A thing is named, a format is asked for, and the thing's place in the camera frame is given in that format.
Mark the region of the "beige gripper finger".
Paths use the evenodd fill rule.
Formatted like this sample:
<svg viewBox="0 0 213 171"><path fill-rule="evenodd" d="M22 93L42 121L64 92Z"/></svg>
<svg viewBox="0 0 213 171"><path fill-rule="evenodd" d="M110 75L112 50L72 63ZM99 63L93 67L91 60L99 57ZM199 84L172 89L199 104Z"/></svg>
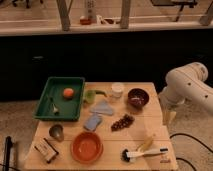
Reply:
<svg viewBox="0 0 213 171"><path fill-rule="evenodd" d="M172 121L175 118L175 116L176 116L176 112L175 111L167 112L164 115L163 124L166 125L166 126L168 126L169 124L172 123Z"/></svg>

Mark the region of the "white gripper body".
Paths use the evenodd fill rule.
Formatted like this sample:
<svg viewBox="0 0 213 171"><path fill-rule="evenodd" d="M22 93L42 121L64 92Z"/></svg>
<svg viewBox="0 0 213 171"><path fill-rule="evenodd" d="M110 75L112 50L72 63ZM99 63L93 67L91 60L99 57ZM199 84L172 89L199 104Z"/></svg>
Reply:
<svg viewBox="0 0 213 171"><path fill-rule="evenodd" d="M159 101L162 107L162 111L166 117L172 117L176 115L176 105L169 101L163 94L159 95Z"/></svg>

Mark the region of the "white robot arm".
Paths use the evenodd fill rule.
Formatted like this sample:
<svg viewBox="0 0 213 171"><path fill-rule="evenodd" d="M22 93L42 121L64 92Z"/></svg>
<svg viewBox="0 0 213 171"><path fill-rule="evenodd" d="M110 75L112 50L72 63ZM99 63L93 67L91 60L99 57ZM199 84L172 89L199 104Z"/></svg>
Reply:
<svg viewBox="0 0 213 171"><path fill-rule="evenodd" d="M172 122L176 116L175 108L186 99L213 115L213 88L205 84L207 78L208 69L200 62L174 68L166 74L166 86L158 94L164 125Z"/></svg>

